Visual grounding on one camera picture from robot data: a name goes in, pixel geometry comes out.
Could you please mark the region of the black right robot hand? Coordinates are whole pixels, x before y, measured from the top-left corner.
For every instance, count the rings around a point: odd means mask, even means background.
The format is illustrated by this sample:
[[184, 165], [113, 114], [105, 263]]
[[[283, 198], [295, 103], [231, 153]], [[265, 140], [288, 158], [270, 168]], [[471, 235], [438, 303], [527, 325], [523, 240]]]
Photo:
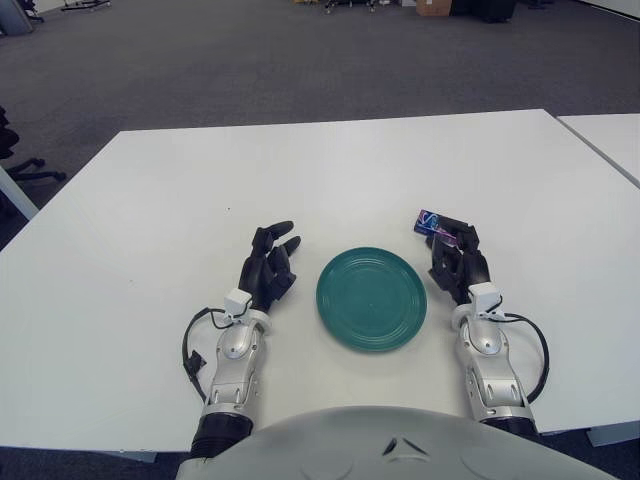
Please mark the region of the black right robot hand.
[[436, 229], [427, 236], [426, 244], [431, 249], [431, 278], [457, 305], [470, 302], [470, 286], [491, 281], [473, 225], [438, 216]]

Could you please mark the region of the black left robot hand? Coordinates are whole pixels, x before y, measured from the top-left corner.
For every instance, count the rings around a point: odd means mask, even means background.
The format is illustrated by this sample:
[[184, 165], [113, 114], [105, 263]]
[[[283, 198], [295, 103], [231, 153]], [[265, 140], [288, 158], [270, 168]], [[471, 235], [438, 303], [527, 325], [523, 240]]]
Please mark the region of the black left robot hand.
[[238, 288], [252, 297], [251, 308], [268, 313], [296, 281], [291, 271], [290, 257], [301, 243], [300, 236], [276, 244], [290, 233], [293, 221], [282, 221], [268, 227], [258, 227], [252, 240], [252, 250], [244, 261]]

